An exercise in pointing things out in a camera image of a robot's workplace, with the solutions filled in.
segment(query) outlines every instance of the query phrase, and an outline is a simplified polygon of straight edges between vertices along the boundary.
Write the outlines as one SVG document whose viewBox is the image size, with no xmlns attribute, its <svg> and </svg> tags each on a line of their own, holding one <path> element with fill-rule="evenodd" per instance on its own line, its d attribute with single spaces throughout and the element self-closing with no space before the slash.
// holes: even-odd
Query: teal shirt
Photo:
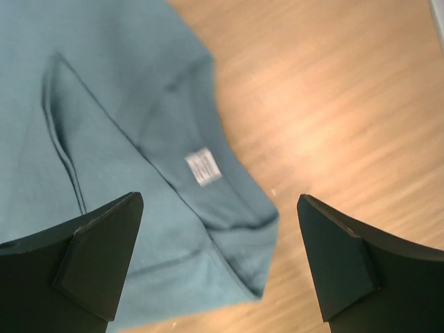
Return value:
<svg viewBox="0 0 444 333">
<path fill-rule="evenodd" d="M 0 0 L 0 43 L 0 243 L 140 191 L 109 332 L 262 297 L 278 212 L 227 145 L 210 53 L 165 2 Z"/>
</svg>

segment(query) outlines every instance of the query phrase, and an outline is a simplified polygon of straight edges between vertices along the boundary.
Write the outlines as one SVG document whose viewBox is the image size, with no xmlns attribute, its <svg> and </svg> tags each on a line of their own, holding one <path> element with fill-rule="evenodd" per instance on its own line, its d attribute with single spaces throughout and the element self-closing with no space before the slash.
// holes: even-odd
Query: wood grain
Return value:
<svg viewBox="0 0 444 333">
<path fill-rule="evenodd" d="M 214 53 L 230 145 L 282 225 L 262 302 L 133 333 L 327 333 L 296 202 L 444 249 L 444 58 L 425 0 L 173 0 Z"/>
</svg>

